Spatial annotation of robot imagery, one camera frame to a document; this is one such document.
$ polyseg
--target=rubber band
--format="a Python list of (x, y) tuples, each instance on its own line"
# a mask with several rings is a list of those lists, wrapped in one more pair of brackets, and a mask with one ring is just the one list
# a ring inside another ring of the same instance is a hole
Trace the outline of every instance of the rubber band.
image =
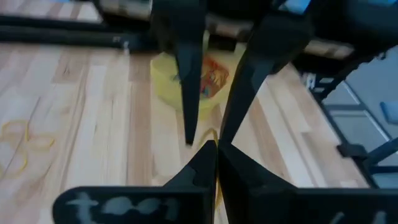
[[(205, 143), (205, 139), (209, 134), (213, 134), (213, 139), (214, 142), (216, 143), (217, 146), (217, 153), (218, 153), (218, 134), (217, 131), (214, 128), (209, 128), (207, 129), (201, 136), (200, 140), (199, 140), (199, 147), (203, 146), (203, 143)], [(219, 205), (221, 204), (221, 201), (223, 199), (223, 193), (221, 192), (221, 184), (220, 184), (220, 179), (218, 178), (218, 169), (217, 169), (217, 181), (216, 181), (216, 185), (217, 185), (217, 190), (216, 190), (216, 209), (219, 207)]]
[[(12, 131), (9, 131), (9, 127), (12, 124), (22, 124), (24, 126), (24, 140), (23, 142), (26, 144), (29, 144), (29, 142), (37, 142), (38, 139), (49, 139), (49, 143), (45, 144), (43, 146), (38, 146), (37, 143), (30, 143), (29, 145), (31, 146), (32, 150), (34, 151), (48, 151), (50, 150), (50, 148), (54, 145), (55, 143), (55, 138), (52, 137), (49, 134), (41, 134), (41, 135), (37, 135), (37, 136), (30, 136), (29, 135), (29, 122), (26, 120), (22, 120), (22, 119), (17, 119), (14, 121), (9, 121), (7, 123), (5, 123), (2, 127), (1, 127), (1, 135), (0, 135), (0, 142), (9, 142), (11, 145), (11, 141), (10, 138), (14, 136), (14, 133)], [(24, 157), (24, 161), (22, 166), (18, 169), (17, 172), (13, 173), (13, 174), (8, 174), (6, 177), (10, 177), (10, 178), (16, 178), (18, 175), (20, 175), (22, 173), (22, 171), (24, 171), (24, 169), (27, 167), (28, 164), (28, 154), (26, 150), (22, 150), (23, 153), (23, 157)], [(0, 165), (0, 176), (3, 175), (4, 173), (4, 168)]]

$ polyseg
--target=yellow block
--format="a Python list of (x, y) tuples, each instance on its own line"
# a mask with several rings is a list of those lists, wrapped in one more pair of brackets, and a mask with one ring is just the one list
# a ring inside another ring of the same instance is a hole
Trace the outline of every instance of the yellow block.
[[(233, 81), (233, 76), (238, 66), (239, 59), (244, 52), (244, 46), (238, 45), (235, 52), (211, 51), (205, 54), (217, 62), (217, 64), (229, 71), (225, 85), (211, 98), (200, 98), (199, 118), (207, 119), (212, 109), (226, 100)], [(170, 106), (182, 111), (181, 86), (175, 76), (177, 74), (177, 63), (175, 57), (161, 53), (150, 62), (150, 75), (155, 92)]]

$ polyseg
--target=light wood surface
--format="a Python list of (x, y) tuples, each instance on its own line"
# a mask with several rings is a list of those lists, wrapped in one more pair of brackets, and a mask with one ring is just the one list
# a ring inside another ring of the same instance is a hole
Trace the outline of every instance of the light wood surface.
[[(0, 0), (3, 12), (98, 20), (89, 4)], [(113, 49), (0, 44), (0, 125), (29, 120), (32, 135), (50, 134), (49, 151), (20, 139), (0, 142), (0, 223), (52, 223), (51, 206), (81, 185), (163, 185), (196, 153), (226, 105), (200, 121), (192, 148), (182, 114), (160, 101), (150, 83), (153, 55)], [(233, 144), (298, 187), (367, 187), (311, 94), (288, 66), (268, 77)], [(16, 176), (28, 153), (26, 169)], [(227, 223), (223, 205), (215, 223)]]

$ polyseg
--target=wooden floor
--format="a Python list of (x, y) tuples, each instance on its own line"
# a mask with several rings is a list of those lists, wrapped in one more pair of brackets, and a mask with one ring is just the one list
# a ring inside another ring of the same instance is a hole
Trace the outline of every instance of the wooden floor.
[[(0, 2), (8, 13), (98, 20), (87, 4)], [(182, 115), (151, 87), (152, 57), (0, 44), (0, 125), (24, 119), (31, 136), (55, 138), (49, 151), (33, 150), (23, 131), (2, 138), (0, 223), (52, 223), (55, 197), (71, 187), (163, 185), (196, 153), (206, 129), (219, 130), (226, 102), (199, 122), (194, 146), (185, 146)], [(263, 83), (233, 144), (298, 187), (367, 187), (337, 153), (338, 138), (292, 67)], [(26, 153), (27, 167), (12, 175)], [(221, 206), (215, 223), (227, 222)]]

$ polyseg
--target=wooden table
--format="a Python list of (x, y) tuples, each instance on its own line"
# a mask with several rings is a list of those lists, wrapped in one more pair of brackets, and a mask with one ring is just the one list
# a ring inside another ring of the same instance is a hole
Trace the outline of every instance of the wooden table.
[[(8, 0), (8, 13), (98, 20), (89, 4)], [(52, 223), (56, 196), (80, 185), (163, 185), (196, 153), (200, 135), (219, 129), (226, 102), (200, 121), (194, 146), (180, 113), (160, 101), (151, 55), (113, 49), (0, 45), (0, 124), (29, 120), (29, 133), (55, 138), (34, 151), (22, 135), (0, 142), (0, 223)], [(298, 187), (367, 187), (292, 67), (267, 78), (233, 144)], [(27, 167), (17, 176), (27, 152)], [(227, 223), (221, 206), (215, 223)]]

